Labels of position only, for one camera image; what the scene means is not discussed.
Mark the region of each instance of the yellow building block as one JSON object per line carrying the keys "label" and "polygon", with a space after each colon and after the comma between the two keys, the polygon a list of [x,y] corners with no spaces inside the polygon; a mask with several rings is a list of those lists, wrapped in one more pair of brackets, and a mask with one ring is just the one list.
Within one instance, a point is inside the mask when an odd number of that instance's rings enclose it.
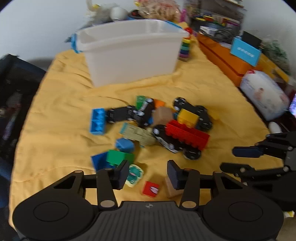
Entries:
{"label": "yellow building block", "polygon": [[200,117],[198,115],[193,114],[185,109],[181,109],[178,114],[177,121],[180,124],[185,124],[188,128],[194,128],[199,118]]}

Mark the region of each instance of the red toy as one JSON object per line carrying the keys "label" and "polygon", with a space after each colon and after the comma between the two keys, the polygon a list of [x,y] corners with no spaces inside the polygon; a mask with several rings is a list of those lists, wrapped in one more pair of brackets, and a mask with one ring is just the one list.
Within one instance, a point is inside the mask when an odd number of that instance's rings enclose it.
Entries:
{"label": "red toy", "polygon": [[180,142],[184,142],[187,145],[191,145],[194,148],[203,150],[207,145],[210,135],[199,131],[195,128],[188,128],[185,124],[180,124],[176,120],[172,120],[166,125],[165,133],[168,136],[172,136],[178,139]]}
{"label": "red toy", "polygon": [[158,190],[158,184],[146,181],[143,189],[143,194],[149,197],[156,197],[158,194]]}

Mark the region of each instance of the toy car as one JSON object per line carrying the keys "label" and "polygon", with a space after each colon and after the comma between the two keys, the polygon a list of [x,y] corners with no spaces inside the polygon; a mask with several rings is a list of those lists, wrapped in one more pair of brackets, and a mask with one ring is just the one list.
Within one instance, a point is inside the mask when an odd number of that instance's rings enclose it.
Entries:
{"label": "toy car", "polygon": [[148,126],[148,120],[150,119],[152,112],[155,109],[154,100],[151,98],[145,99],[141,108],[138,111],[134,111],[134,119],[139,127]]}
{"label": "toy car", "polygon": [[180,142],[165,133],[166,127],[164,125],[156,125],[153,127],[152,134],[159,141],[161,145],[170,150],[173,153],[183,151],[183,155],[186,159],[197,160],[201,156],[201,151],[190,145]]}
{"label": "toy car", "polygon": [[174,109],[178,112],[181,109],[185,109],[198,115],[200,118],[195,126],[196,129],[201,131],[208,131],[212,128],[213,124],[207,113],[207,109],[202,105],[193,106],[192,104],[188,103],[186,99],[178,97],[174,100],[173,106]]}
{"label": "toy car", "polygon": [[108,123],[115,123],[118,121],[125,121],[125,120],[132,121],[134,110],[136,110],[136,108],[133,105],[109,109],[106,112],[106,121]]}

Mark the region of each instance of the plastic bag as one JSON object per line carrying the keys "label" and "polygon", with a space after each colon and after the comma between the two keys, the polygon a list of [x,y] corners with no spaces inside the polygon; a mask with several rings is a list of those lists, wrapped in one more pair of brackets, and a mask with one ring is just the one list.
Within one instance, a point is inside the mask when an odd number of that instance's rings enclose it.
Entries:
{"label": "plastic bag", "polygon": [[138,0],[139,14],[147,19],[167,20],[178,23],[179,5],[174,0]]}

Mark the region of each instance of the green building block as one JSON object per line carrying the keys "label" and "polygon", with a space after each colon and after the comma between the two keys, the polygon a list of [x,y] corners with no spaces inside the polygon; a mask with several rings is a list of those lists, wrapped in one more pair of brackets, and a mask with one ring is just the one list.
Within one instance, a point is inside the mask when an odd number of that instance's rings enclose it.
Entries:
{"label": "green building block", "polygon": [[134,154],[124,153],[121,151],[109,150],[107,154],[107,162],[112,166],[119,165],[123,160],[127,160],[129,164],[133,164]]}
{"label": "green building block", "polygon": [[136,99],[136,109],[137,110],[141,108],[141,106],[142,106],[145,99],[146,99],[145,96],[137,95],[137,99]]}

